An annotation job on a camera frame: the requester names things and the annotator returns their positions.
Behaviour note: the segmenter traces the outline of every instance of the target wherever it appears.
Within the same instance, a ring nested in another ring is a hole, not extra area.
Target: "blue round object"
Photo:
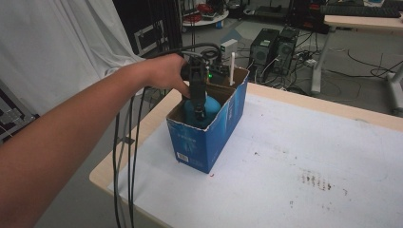
[[[202,121],[198,121],[195,116],[195,111],[190,100],[187,100],[184,103],[184,115],[185,115],[185,123],[191,126],[195,126],[198,128],[205,129],[208,125],[210,125],[214,118],[216,118],[217,113],[219,113],[221,109],[221,105],[216,99],[206,96],[205,104],[205,118]]]

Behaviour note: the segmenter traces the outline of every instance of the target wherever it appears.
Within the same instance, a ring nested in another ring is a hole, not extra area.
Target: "human arm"
[[[189,97],[176,55],[124,66],[53,108],[0,147],[0,227],[31,227],[101,138],[115,115],[145,86]]]

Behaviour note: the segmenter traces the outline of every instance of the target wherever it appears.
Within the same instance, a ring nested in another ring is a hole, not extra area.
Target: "forearm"
[[[2,222],[7,220],[26,222],[18,227],[32,226],[42,215],[117,112],[145,86],[135,67],[124,67],[90,86],[1,147],[1,227],[6,227]]]

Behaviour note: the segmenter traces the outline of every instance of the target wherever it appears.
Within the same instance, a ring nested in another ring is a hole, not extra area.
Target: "white desk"
[[[135,205],[156,222],[171,227],[403,223],[402,119],[249,84],[244,114],[228,142],[237,148],[224,149],[206,175],[175,160],[167,129],[161,128],[180,98],[170,92],[142,121],[140,143],[151,149],[139,151]],[[270,105],[259,108],[263,100]],[[259,120],[249,124],[251,118]],[[156,132],[160,142],[148,138]],[[234,143],[245,138],[248,143]],[[335,148],[339,153],[330,153]],[[111,155],[90,180],[111,193]]]
[[[336,32],[336,27],[352,28],[352,29],[372,29],[386,31],[403,31],[402,18],[371,18],[371,17],[352,17],[352,16],[331,16],[326,15],[324,23],[330,26],[329,33],[326,37],[323,50],[321,51],[319,60],[313,69],[313,78],[311,92],[312,94],[320,93],[321,70],[323,61],[329,48],[329,43]],[[393,94],[394,109],[403,112],[403,92],[400,81],[403,79],[403,66],[395,73],[389,74],[387,77]]]

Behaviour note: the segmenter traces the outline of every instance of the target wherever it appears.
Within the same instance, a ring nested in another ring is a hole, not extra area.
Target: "keyboard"
[[[400,12],[394,8],[321,6],[324,15],[399,18]]]
[[[382,4],[382,8],[395,8],[399,11],[403,11],[403,1],[385,0]]]

